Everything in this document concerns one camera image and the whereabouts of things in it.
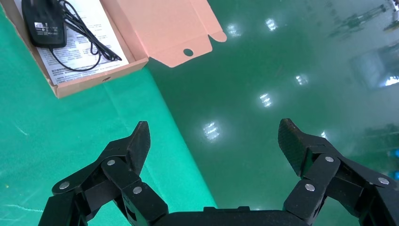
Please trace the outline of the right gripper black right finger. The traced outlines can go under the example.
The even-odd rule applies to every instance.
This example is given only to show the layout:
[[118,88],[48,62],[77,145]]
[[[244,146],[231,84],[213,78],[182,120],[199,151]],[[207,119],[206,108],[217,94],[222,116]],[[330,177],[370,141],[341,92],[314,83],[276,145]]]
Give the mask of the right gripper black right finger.
[[312,225],[327,198],[338,201],[361,226],[399,223],[399,185],[344,157],[327,139],[282,119],[278,144],[300,181],[283,209]]

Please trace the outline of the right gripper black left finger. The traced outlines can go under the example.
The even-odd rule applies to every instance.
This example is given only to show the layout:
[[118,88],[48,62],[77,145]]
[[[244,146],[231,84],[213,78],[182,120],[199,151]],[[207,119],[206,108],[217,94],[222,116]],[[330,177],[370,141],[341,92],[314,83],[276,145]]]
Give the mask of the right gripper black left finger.
[[41,215],[41,226],[86,226],[113,202],[129,224],[153,226],[168,214],[161,197],[140,178],[151,146],[149,125],[108,143],[86,167],[57,182]]

